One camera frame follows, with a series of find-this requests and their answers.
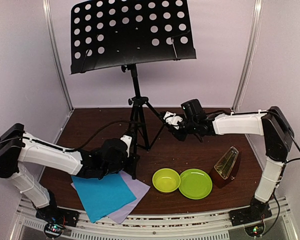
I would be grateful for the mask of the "blue sheet music paper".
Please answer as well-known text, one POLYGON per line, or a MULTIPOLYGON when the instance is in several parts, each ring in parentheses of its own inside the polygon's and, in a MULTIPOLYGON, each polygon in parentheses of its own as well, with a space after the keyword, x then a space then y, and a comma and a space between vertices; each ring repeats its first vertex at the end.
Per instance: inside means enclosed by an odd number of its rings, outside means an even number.
POLYGON ((137 199, 120 174, 110 174, 102 179, 71 178, 91 223, 137 199))

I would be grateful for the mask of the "black perforated music stand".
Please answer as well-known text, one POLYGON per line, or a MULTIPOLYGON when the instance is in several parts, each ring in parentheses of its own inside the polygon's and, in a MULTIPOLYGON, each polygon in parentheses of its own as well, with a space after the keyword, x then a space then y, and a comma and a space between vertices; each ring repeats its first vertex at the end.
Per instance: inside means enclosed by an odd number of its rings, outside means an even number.
POLYGON ((134 145, 143 138, 149 150, 144 107, 137 65, 160 61, 195 59, 191 21, 185 0, 88 0, 71 9, 71 74, 120 67, 130 72, 134 97, 128 130, 134 145))

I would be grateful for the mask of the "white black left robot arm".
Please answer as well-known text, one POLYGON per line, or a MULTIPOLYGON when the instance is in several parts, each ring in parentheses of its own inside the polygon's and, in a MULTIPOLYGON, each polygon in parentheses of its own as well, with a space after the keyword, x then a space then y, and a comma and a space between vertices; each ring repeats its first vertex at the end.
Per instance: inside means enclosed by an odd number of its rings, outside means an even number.
POLYGON ((136 178, 140 159, 132 136, 106 139, 101 147, 85 150, 83 146, 67 148, 34 137, 16 123, 0 136, 0 178, 7 179, 24 194, 36 211, 51 222, 62 218, 51 190, 43 187, 26 169, 25 163, 50 167, 82 179, 99 179, 121 170, 136 178))

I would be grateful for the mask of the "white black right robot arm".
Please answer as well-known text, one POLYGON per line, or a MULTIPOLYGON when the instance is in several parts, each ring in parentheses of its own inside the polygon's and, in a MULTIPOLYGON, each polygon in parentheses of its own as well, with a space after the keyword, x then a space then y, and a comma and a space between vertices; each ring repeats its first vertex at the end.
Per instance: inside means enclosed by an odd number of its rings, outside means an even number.
POLYGON ((206 114, 198 99, 189 100, 181 107, 183 115, 172 112, 163 114, 163 122, 179 141, 184 141, 189 134, 201 137, 226 134, 264 137, 266 163, 254 197, 249 207, 229 213, 235 219, 246 217, 251 221, 258 220, 266 212, 284 169, 290 163, 288 154, 291 147, 297 144, 294 132, 281 109, 272 106, 268 110, 247 113, 216 111, 206 114))

